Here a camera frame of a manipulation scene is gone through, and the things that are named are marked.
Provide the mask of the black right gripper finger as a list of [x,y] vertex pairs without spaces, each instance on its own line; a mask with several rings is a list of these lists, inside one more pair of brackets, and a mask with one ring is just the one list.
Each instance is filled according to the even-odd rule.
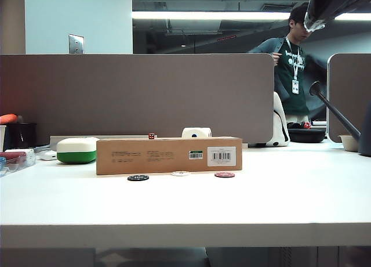
[[304,17],[304,26],[308,32],[323,29],[327,22],[337,16],[353,12],[370,0],[310,0]]
[[370,0],[328,0],[324,25],[343,13],[359,12],[370,6]]

